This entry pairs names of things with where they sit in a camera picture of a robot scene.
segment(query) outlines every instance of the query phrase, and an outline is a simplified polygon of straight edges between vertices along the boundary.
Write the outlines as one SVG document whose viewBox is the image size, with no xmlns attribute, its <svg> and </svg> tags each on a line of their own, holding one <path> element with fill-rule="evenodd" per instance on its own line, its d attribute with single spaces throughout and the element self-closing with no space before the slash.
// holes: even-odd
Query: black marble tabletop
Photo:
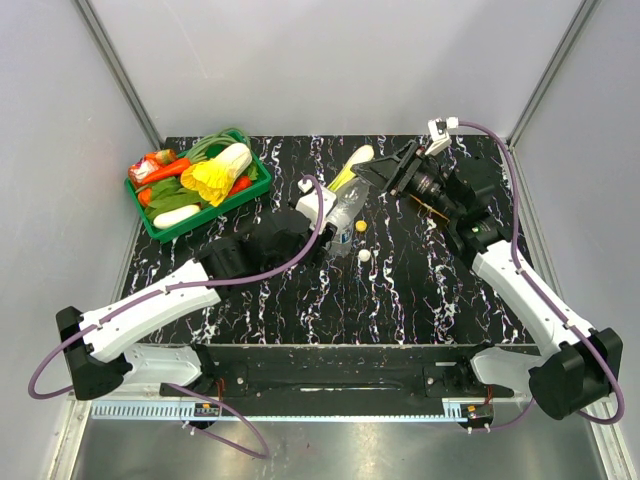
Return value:
<svg viewBox="0 0 640 480">
<path fill-rule="evenodd" d="M 351 154 L 371 144 L 376 157 L 415 137 L 314 136 L 254 137 L 252 148 L 273 175 L 270 195 L 250 202 L 161 245 L 144 226 L 123 296 L 144 288 L 181 266 L 209 242 L 267 209 L 288 208 L 289 196 L 304 174 L 327 184 Z M 195 138 L 169 138 L 182 151 Z M 458 136 L 442 160 L 450 165 L 483 162 L 495 177 L 491 211 L 511 224 L 507 176 L 499 151 L 483 136 Z M 187 344 L 476 344 L 529 343 L 515 315 L 493 289 L 453 258 L 432 216 L 408 199 L 373 190 L 358 218 L 369 225 L 354 236 L 344 258 L 328 258 L 320 268 L 295 267 L 284 275 L 247 287 L 241 294 L 192 312 L 144 339 Z M 524 241 L 521 247 L 525 250 Z M 357 252 L 367 248 L 371 261 Z"/>
</svg>

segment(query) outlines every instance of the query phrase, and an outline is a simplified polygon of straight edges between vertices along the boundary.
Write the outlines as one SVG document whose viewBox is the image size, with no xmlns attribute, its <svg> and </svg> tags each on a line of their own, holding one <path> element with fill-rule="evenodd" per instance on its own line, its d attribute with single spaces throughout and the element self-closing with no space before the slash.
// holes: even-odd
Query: plastic bottle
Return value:
<svg viewBox="0 0 640 480">
<path fill-rule="evenodd" d="M 336 205 L 327 217 L 327 222 L 336 226 L 329 254 L 339 257 L 351 251 L 353 224 L 369 196 L 369 184 L 360 178 L 348 181 L 336 192 Z"/>
</svg>

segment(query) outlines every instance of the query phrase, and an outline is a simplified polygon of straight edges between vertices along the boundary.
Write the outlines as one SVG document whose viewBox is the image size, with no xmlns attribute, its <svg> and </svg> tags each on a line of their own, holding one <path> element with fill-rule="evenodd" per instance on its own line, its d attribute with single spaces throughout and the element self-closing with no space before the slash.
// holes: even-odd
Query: orange carrot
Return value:
<svg viewBox="0 0 640 480">
<path fill-rule="evenodd" d="M 145 188 L 143 191 L 141 191 L 138 194 L 138 201 L 140 202 L 140 205 L 142 205 L 143 207 L 148 207 L 149 204 L 151 203 L 151 189 L 150 188 Z"/>
<path fill-rule="evenodd" d="M 191 161 L 188 158 L 181 158 L 173 163 L 170 163 L 166 167 L 161 168 L 160 170 L 151 172 L 149 175 L 144 177 L 144 180 L 142 180 L 140 184 L 149 185 L 150 183 L 157 182 L 158 180 L 162 180 L 164 178 L 180 175 L 190 166 Z"/>
</svg>

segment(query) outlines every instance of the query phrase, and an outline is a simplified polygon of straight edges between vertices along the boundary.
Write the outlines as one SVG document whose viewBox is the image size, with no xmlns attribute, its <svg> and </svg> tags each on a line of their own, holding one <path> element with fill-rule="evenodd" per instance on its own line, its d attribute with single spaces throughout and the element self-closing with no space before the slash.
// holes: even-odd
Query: metal floor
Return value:
<svg viewBox="0 0 640 480">
<path fill-rule="evenodd" d="M 517 414 L 496 405 L 496 424 Z M 74 479 L 471 479 L 606 478 L 587 423 L 556 422 L 535 408 L 512 429 L 468 436 L 457 425 L 258 423 L 269 460 L 251 459 L 178 423 L 90 420 Z M 237 422 L 212 431 L 258 444 Z"/>
</svg>

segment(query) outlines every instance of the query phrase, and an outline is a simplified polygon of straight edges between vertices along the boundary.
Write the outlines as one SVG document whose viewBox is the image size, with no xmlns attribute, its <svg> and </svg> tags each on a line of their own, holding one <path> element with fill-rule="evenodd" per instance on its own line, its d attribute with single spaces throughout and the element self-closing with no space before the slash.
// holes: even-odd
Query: metal frame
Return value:
<svg viewBox="0 0 640 480">
<path fill-rule="evenodd" d="M 510 148 L 511 155 L 516 165 L 516 175 L 518 186 L 522 197 L 520 220 L 524 230 L 531 260 L 534 268 L 539 272 L 540 277 L 563 298 L 562 289 L 558 282 L 558 276 L 549 257 L 547 243 L 542 235 L 542 229 L 538 221 L 538 216 L 531 201 L 531 196 L 527 184 L 522 176 L 522 168 L 518 160 L 518 155 L 513 147 Z M 597 402 L 587 408 L 590 415 L 609 418 L 615 413 L 611 400 Z M 591 423 L 591 430 L 596 441 L 600 458 L 604 464 L 607 477 L 616 480 L 635 480 L 638 478 L 633 461 L 629 455 L 624 436 L 618 424 L 598 425 Z"/>
<path fill-rule="evenodd" d="M 127 278 L 140 225 L 142 225 L 142 220 L 138 218 L 134 228 L 131 230 L 118 280 L 111 293 L 112 301 L 119 300 L 122 295 L 122 287 Z M 72 394 L 67 396 L 61 414 L 63 422 L 60 428 L 60 435 L 53 451 L 51 464 L 46 470 L 46 477 L 44 478 L 48 480 L 71 480 L 90 414 L 91 402 L 78 401 Z"/>
<path fill-rule="evenodd" d="M 164 139 L 160 137 L 149 113 L 144 108 L 144 105 L 142 104 L 136 89 L 131 83 L 131 80 L 120 61 L 120 58 L 118 57 L 118 54 L 116 53 L 115 48 L 102 25 L 102 22 L 91 5 L 91 2 L 89 0 L 72 0 L 72 3 L 75 5 L 83 22 L 87 26 L 98 50 L 100 50 L 104 63 L 113 74 L 113 78 L 120 87 L 122 95 L 127 100 L 129 107 L 131 107 L 131 111 L 140 123 L 140 128 L 142 128 L 142 131 L 149 142 L 156 148 L 156 150 L 159 150 Z"/>
<path fill-rule="evenodd" d="M 551 60 L 549 60 L 538 85 L 536 85 L 526 107 L 516 122 L 511 135 L 509 135 L 507 139 L 509 145 L 515 145 L 518 140 L 520 140 L 522 133 L 527 128 L 527 125 L 531 120 L 531 117 L 533 117 L 533 114 L 536 112 L 540 101 L 544 97 L 545 93 L 547 93 L 547 89 L 551 85 L 551 82 L 553 82 L 553 79 L 562 67 L 562 64 L 573 48 L 573 45 L 580 37 L 580 34 L 584 30 L 584 27 L 591 18 L 596 7 L 600 4 L 600 1 L 601 0 L 582 0 L 582 3 L 578 7 L 578 11 L 571 19 L 571 23 L 569 24 L 567 31 L 560 40 L 556 51 L 553 52 Z"/>
</svg>

